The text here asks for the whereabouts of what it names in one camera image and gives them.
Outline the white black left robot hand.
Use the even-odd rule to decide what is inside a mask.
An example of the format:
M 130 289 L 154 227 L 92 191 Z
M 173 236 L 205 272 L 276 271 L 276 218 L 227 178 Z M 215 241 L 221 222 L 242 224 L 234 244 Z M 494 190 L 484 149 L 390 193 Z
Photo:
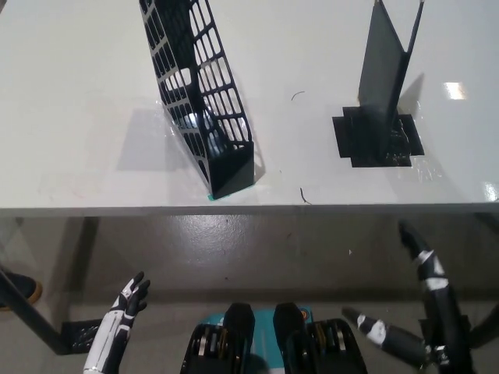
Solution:
M 150 281 L 140 271 L 121 290 L 104 315 L 88 352 L 83 373 L 118 373 L 133 324 L 147 307 L 145 298 Z

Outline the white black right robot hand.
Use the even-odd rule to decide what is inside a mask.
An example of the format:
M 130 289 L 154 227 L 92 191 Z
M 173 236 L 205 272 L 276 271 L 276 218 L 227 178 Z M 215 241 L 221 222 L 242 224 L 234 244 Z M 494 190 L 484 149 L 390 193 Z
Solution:
M 417 337 L 350 307 L 344 307 L 342 315 L 372 344 L 415 369 L 435 365 L 440 373 L 474 373 L 469 326 L 437 254 L 409 222 L 399 221 L 398 232 L 423 288 L 423 335 Z

